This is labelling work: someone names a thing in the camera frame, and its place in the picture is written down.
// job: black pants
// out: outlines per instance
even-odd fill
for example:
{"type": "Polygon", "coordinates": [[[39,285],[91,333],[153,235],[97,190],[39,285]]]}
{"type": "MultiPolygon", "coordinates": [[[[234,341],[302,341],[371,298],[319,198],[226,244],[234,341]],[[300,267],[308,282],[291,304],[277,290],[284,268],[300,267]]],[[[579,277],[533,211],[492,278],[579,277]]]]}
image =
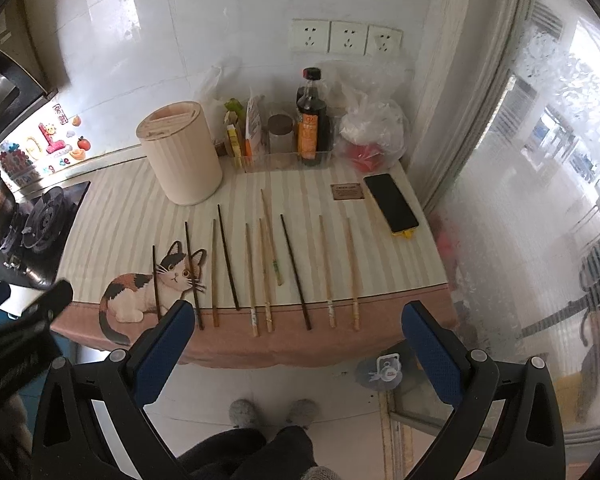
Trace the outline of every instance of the black pants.
{"type": "Polygon", "coordinates": [[[195,480],[300,480],[315,466],[314,446],[299,426],[282,429],[268,444],[259,430],[218,433],[178,461],[195,480]]]}

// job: phone screen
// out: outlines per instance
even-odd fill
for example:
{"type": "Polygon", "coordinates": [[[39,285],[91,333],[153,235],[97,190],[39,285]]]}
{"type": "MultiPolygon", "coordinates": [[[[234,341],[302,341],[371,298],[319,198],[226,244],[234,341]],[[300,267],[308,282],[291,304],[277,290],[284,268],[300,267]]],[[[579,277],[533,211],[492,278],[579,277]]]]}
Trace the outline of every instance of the phone screen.
{"type": "Polygon", "coordinates": [[[401,233],[420,225],[390,174],[366,176],[364,180],[392,233],[401,233]]]}

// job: person's leg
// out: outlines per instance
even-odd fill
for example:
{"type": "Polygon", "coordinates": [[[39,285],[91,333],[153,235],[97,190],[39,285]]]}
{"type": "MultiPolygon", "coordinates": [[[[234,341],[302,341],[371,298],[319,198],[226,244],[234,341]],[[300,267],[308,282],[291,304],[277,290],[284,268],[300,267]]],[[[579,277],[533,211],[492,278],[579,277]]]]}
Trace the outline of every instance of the person's leg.
{"type": "Polygon", "coordinates": [[[214,465],[229,477],[250,455],[267,443],[259,426],[255,406],[248,400],[236,400],[229,407],[229,418],[235,429],[203,440],[178,457],[185,471],[193,473],[214,465]]]}
{"type": "Polygon", "coordinates": [[[314,445],[306,429],[318,414],[318,406],[311,400],[293,403],[287,423],[276,437],[261,450],[248,457],[232,480],[300,480],[315,466],[314,445]]]}

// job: beige storage canister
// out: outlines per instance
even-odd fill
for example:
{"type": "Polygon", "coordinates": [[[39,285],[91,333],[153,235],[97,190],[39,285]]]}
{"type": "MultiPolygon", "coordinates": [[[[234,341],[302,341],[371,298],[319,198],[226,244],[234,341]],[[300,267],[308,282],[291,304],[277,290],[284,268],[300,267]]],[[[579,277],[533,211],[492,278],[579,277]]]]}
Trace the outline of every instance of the beige storage canister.
{"type": "Polygon", "coordinates": [[[168,199],[193,205],[220,186],[222,168],[202,106],[174,103],[142,120],[136,136],[168,199]]]}

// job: orange bottle label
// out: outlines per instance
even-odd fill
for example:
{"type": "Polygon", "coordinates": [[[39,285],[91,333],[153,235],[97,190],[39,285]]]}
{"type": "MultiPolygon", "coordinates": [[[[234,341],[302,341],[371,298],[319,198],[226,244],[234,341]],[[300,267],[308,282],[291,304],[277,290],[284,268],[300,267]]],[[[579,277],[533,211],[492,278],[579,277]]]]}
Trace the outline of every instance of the orange bottle label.
{"type": "Polygon", "coordinates": [[[302,158],[315,158],[318,145],[318,116],[302,114],[298,132],[298,153],[302,158]]]}

